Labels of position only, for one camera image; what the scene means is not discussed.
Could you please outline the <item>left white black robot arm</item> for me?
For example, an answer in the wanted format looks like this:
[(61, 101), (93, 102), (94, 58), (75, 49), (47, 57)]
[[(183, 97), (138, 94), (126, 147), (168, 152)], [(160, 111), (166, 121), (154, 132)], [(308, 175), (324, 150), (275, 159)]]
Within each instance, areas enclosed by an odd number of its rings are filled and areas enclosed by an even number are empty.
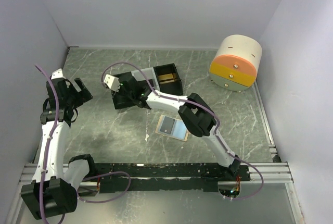
[(21, 189), (21, 197), (36, 220), (43, 217), (40, 202), (44, 217), (75, 211), (80, 183), (93, 181), (97, 176), (90, 154), (72, 157), (68, 169), (63, 169), (65, 141), (78, 116), (77, 108), (93, 98), (80, 78), (75, 78), (74, 82), (79, 91), (64, 77), (51, 78), (46, 83), (48, 98), (40, 116), (43, 132), (40, 158), (31, 183)]

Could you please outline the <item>beige leather card holder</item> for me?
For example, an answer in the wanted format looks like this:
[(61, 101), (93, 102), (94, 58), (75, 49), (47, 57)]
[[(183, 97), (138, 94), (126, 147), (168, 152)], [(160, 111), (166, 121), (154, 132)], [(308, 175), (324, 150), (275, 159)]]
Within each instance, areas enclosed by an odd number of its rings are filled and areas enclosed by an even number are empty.
[(155, 133), (183, 142), (187, 141), (188, 130), (182, 120), (161, 115)]

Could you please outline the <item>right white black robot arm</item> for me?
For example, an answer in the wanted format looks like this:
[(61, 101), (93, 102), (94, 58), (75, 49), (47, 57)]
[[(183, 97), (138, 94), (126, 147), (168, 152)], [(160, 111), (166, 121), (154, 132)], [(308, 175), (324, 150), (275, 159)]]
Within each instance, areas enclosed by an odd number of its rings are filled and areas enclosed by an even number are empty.
[(159, 109), (179, 114), (187, 130), (203, 138), (221, 167), (221, 176), (226, 181), (239, 174), (239, 157), (228, 147), (219, 132), (220, 122), (216, 114), (196, 93), (176, 96), (155, 90), (149, 82), (141, 85), (130, 72), (114, 77), (106, 75), (104, 83), (116, 94), (129, 99), (139, 108)]

